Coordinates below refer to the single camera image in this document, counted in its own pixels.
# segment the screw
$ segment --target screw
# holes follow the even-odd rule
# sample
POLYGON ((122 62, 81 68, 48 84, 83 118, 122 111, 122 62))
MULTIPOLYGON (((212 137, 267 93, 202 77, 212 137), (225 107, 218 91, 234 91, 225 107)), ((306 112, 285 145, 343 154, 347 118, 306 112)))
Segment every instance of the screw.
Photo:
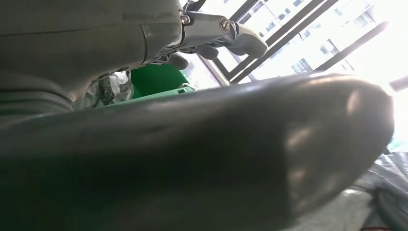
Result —
POLYGON ((188 25, 188 24, 190 24, 190 23, 191 23, 190 17, 189 17, 188 15, 183 15, 183 16, 181 17, 181 23, 182 23, 183 25, 188 25))
POLYGON ((229 31, 230 30, 230 21, 226 18, 221 19, 221 29, 224 31, 229 31))

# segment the window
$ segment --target window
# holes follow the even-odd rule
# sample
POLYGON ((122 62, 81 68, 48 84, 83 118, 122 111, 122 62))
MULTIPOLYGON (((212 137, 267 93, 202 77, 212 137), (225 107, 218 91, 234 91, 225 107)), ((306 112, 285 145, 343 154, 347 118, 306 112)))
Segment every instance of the window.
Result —
POLYGON ((364 12, 362 15, 357 17, 354 21, 361 28, 367 26, 371 22, 374 22, 373 18, 370 16, 368 12, 364 12))
POLYGON ((310 36, 310 31, 307 30, 301 35, 301 38, 302 38, 302 40, 305 40, 309 36, 310 36))
POLYGON ((300 38, 302 40, 305 40, 307 37, 309 37, 313 31, 317 30, 321 28, 321 24, 320 23, 316 23, 313 26, 309 27, 309 29, 307 29, 305 32, 303 32, 302 34, 300 34, 300 38))
POLYGON ((343 13, 339 10, 339 9, 334 9, 334 12, 338 15, 338 16, 342 16, 343 13))
POLYGON ((254 11, 254 13, 257 12, 259 9, 261 9, 261 7, 262 7, 263 5, 264 5, 264 4, 263 4, 261 1, 258 2, 258 4, 255 5, 255 6, 252 8, 252 11, 254 11))
POLYGON ((324 44, 320 47, 320 51, 323 54, 330 54, 331 56, 334 56, 339 52, 339 49, 334 45, 332 40, 328 39, 324 44))
POLYGON ((267 31, 271 31, 276 25, 274 23, 270 23, 269 26, 267 27, 267 31))
POLYGON ((239 21, 239 23, 245 24, 251 17, 252 17, 252 15, 250 13, 247 13, 244 17, 242 17, 242 19, 239 21))
POLYGON ((307 73, 313 71, 310 65, 306 62, 305 59, 301 59, 298 63, 292 66, 293 71, 296 74, 307 73))
POLYGON ((303 2, 303 0, 296 0, 295 2, 293 2, 294 6, 298 6, 303 2))

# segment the plastic sheet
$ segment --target plastic sheet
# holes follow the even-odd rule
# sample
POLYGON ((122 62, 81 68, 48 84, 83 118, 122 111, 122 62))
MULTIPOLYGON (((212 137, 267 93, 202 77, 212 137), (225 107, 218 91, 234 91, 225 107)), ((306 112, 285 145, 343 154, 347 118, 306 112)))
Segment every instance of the plastic sheet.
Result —
POLYGON ((83 110, 119 103, 132 99, 133 92, 130 72, 115 72, 93 83, 86 95, 75 102, 73 107, 75 110, 83 110))
POLYGON ((408 198, 408 153, 381 155, 355 186, 367 191, 386 189, 408 198))

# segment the bolt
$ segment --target bolt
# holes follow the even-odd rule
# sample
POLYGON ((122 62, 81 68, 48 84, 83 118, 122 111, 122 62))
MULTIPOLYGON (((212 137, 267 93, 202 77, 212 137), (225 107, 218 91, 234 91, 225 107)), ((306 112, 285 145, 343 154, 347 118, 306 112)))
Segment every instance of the bolt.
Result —
POLYGON ((230 30, 230 21, 226 18, 221 19, 221 29, 224 31, 229 31, 230 30))
POLYGON ((191 23, 190 17, 189 17, 188 15, 183 15, 183 16, 181 17, 181 23, 182 23, 183 25, 188 25, 188 24, 190 24, 190 23, 191 23))

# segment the green container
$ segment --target green container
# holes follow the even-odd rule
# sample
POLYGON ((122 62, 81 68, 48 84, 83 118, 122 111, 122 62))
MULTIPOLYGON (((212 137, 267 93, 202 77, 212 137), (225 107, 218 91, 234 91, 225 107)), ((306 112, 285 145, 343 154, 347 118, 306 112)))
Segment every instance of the green container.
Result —
POLYGON ((180 87, 188 83, 184 75, 169 64, 147 65, 131 71, 134 87, 133 99, 146 97, 180 87))
POLYGON ((134 102, 139 102, 139 101, 144 101, 144 100, 151 100, 151 99, 156 99, 156 98, 161 98, 161 97, 168 97, 168 96, 172 96, 172 95, 180 95, 180 94, 185 94, 185 93, 194 92, 194 91, 195 91, 194 88, 183 87, 183 88, 168 90, 168 91, 153 94, 153 95, 148 95, 148 96, 145 96, 145 97, 140 97, 140 98, 133 99, 133 100, 123 101, 123 102, 120 102, 120 103, 114 103, 114 104, 111 104, 111 105, 108 105, 108 106, 124 105, 124 104, 128 104, 128 103, 134 103, 134 102))

